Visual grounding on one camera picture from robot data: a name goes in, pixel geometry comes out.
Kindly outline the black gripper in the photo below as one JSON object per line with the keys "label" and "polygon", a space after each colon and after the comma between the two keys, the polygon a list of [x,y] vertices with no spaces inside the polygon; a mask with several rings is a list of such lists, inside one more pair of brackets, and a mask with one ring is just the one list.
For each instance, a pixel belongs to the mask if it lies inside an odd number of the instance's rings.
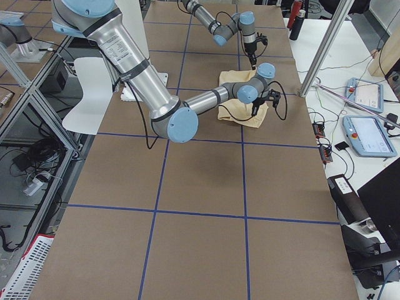
{"label": "black gripper", "polygon": [[257,49],[256,35],[252,34],[248,36],[243,36],[243,44],[244,44],[244,50],[248,55],[251,69],[255,70],[257,64],[257,57],[255,55]]}
{"label": "black gripper", "polygon": [[259,108],[261,105],[263,105],[266,102],[265,97],[257,97],[253,102],[252,102],[252,111],[251,111],[251,116],[254,117],[257,115]]}

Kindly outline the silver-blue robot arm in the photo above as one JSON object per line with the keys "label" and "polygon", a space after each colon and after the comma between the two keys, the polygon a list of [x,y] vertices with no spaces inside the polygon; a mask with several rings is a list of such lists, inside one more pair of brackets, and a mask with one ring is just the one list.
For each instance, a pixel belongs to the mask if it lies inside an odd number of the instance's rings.
{"label": "silver-blue robot arm", "polygon": [[249,59],[252,70],[257,64],[257,44],[263,36],[256,35],[255,17],[252,11],[235,13],[232,16],[227,14],[229,22],[223,24],[218,21],[199,1],[177,1],[182,3],[186,12],[193,15],[212,35],[218,46],[224,46],[237,33],[241,35],[243,52]]}
{"label": "silver-blue robot arm", "polygon": [[256,35],[253,12],[234,14],[227,25],[216,21],[198,1],[183,1],[186,11],[207,27],[216,44],[222,46],[241,31],[245,52],[255,75],[246,82],[226,82],[219,87],[180,101],[169,93],[156,69],[140,50],[123,25],[123,13],[114,1],[53,1],[52,25],[55,31],[94,41],[119,71],[121,80],[149,108],[152,130],[175,143],[191,140],[198,130],[198,116],[230,99],[252,104],[256,114],[265,100],[276,69],[257,64],[256,44],[266,37]]}

